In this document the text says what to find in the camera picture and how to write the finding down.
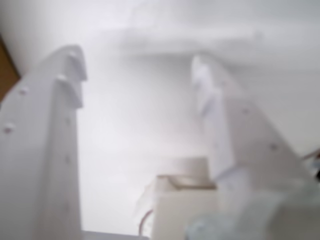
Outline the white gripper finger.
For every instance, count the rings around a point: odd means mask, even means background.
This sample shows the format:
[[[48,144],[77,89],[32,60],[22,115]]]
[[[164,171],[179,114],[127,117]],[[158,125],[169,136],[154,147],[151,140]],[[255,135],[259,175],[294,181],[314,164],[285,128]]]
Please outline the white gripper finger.
[[[25,74],[0,108],[0,237],[80,240],[77,110],[85,58],[64,46]]]
[[[191,74],[213,180],[238,170],[263,181],[311,178],[269,119],[216,60],[196,55]]]

